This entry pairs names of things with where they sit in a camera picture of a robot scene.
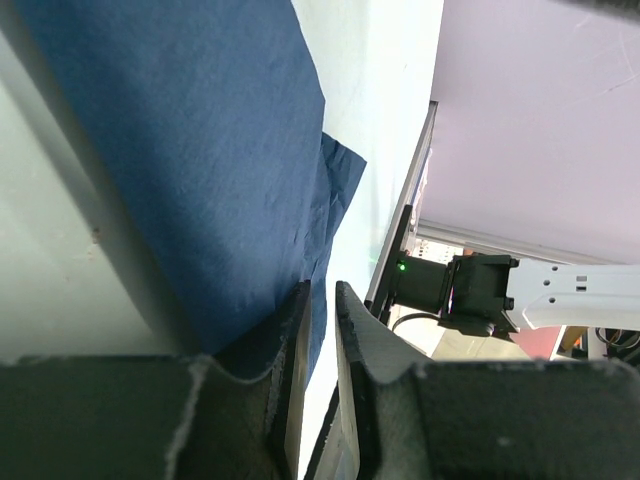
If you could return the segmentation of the dark blue paper napkin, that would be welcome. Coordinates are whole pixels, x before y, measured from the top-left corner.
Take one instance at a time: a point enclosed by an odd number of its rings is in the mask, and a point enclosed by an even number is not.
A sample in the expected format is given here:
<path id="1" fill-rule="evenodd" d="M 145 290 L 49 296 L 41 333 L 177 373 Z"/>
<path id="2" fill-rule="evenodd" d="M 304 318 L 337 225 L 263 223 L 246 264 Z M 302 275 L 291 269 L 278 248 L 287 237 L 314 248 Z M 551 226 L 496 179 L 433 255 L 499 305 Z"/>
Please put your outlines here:
<path id="1" fill-rule="evenodd" d="M 288 1 L 20 1 L 17 10 L 208 353 L 312 286 L 366 167 L 323 130 Z"/>

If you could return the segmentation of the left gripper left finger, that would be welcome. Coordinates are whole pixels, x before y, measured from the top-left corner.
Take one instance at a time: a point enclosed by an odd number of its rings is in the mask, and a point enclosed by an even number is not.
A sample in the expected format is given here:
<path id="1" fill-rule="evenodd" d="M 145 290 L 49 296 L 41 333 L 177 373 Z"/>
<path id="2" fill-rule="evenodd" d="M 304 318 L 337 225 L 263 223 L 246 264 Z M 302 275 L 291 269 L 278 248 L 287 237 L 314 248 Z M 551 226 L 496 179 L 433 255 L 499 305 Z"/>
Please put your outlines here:
<path id="1" fill-rule="evenodd" d="M 219 354 L 1 366 L 5 479 L 293 479 L 311 286 Z"/>

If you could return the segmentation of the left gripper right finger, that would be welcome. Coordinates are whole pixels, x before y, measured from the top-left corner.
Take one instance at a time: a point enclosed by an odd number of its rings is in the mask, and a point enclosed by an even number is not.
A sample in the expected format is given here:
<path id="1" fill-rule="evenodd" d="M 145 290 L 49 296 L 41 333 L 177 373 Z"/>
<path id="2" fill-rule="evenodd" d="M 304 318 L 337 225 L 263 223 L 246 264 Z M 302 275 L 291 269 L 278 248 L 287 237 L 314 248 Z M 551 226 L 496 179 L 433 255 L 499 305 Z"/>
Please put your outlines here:
<path id="1" fill-rule="evenodd" d="M 433 361 L 335 287 L 338 391 L 310 479 L 635 479 L 639 374 Z"/>

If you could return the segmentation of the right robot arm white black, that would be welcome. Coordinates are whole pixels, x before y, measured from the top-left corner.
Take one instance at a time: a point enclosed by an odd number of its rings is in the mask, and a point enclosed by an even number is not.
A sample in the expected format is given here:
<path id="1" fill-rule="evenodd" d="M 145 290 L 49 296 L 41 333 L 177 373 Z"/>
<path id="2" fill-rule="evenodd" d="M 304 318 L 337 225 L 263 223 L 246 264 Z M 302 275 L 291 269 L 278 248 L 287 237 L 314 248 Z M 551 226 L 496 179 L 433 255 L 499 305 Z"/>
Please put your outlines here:
<path id="1" fill-rule="evenodd" d="M 401 252 L 387 262 L 370 311 L 387 322 L 394 305 L 476 337 L 556 326 L 633 331 L 639 328 L 639 268 L 509 255 L 456 256 L 441 264 Z"/>

